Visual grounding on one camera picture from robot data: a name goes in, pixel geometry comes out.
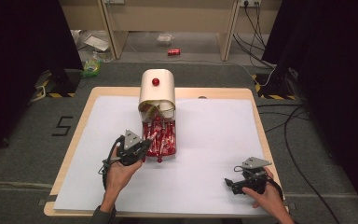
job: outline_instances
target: black curtain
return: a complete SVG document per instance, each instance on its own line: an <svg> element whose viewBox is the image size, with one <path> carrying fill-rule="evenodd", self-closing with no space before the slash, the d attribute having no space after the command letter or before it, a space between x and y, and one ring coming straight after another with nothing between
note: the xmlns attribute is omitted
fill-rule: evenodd
<svg viewBox="0 0 358 224"><path fill-rule="evenodd" d="M50 70L82 69L61 5L56 1L0 1L0 141Z"/></svg>
<svg viewBox="0 0 358 224"><path fill-rule="evenodd" d="M297 70L321 135L358 193L358 1L283 0L263 60L281 75Z"/></svg>

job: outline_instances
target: gray carpet floor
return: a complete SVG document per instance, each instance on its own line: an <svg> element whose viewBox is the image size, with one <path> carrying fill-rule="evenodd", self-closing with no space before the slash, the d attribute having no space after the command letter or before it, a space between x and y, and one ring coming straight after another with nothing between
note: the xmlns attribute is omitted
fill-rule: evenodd
<svg viewBox="0 0 358 224"><path fill-rule="evenodd" d="M44 200L59 172L92 88L140 86L142 73L151 68L169 69L174 74L176 87L250 89L259 105L291 215L299 223L335 223L309 182L322 195L340 223L358 223L358 196L339 164L331 158L323 134L306 106L300 108L296 117L287 123L290 150L286 147L283 124L296 105L304 103L303 100L257 97L251 77L237 65L184 63L104 63L97 77L81 79L75 97L45 98L30 104L10 133L8 147L0 148L0 223L89 222L86 217L47 217L43 213ZM269 72L250 66L247 68L250 74ZM62 123L71 126L69 133L52 136L64 132L56 128L61 116L72 117ZM275 222L273 218L243 220L243 223ZM140 223L222 222L220 219L146 218Z"/></svg>

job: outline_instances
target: wall outlet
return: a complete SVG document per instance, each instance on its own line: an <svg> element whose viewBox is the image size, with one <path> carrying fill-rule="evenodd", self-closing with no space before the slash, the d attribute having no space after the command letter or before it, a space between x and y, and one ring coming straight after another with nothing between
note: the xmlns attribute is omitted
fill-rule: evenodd
<svg viewBox="0 0 358 224"><path fill-rule="evenodd" d="M245 7L245 1L246 0L240 0L241 7ZM261 0L247 0L247 1L248 1L248 7L260 7L261 5Z"/></svg>

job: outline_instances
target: black handheld controller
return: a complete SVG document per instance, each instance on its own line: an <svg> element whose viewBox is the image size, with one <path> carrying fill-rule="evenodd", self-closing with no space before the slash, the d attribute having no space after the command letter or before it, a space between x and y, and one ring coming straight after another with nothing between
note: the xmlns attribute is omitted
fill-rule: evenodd
<svg viewBox="0 0 358 224"><path fill-rule="evenodd" d="M117 148L117 156L112 158L117 143L120 143ZM121 135L113 144L107 159L103 160L103 167L98 172L103 176L103 187L106 189L107 172L113 162L119 161L125 166L133 165L138 160L143 160L146 157L146 152L151 145L152 141L150 139L142 140L132 131L126 130L126 134Z"/></svg>
<svg viewBox="0 0 358 224"><path fill-rule="evenodd" d="M234 183L232 180L225 178L226 184L231 187L234 194L244 194L243 187L253 189L259 194L264 193L267 183L267 173L263 168L247 169L242 173L245 180Z"/></svg>
<svg viewBox="0 0 358 224"><path fill-rule="evenodd" d="M283 201L283 191L281 186L278 185L270 176L267 175L264 166L271 165L269 161L264 161L255 157L251 157L242 163L242 166L236 166L234 171L242 171L245 180L234 183L232 180L225 178L226 184L232 189L234 194L245 194L242 191L243 187L252 189L259 194L263 194L266 190L266 184L269 182L279 193Z"/></svg>

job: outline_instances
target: red can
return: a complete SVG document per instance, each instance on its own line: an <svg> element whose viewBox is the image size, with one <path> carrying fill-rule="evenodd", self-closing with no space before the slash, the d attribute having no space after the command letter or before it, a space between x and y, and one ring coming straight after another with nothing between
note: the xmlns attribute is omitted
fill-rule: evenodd
<svg viewBox="0 0 358 224"><path fill-rule="evenodd" d="M171 56L171 55L180 55L180 49L169 49L168 56Z"/></svg>

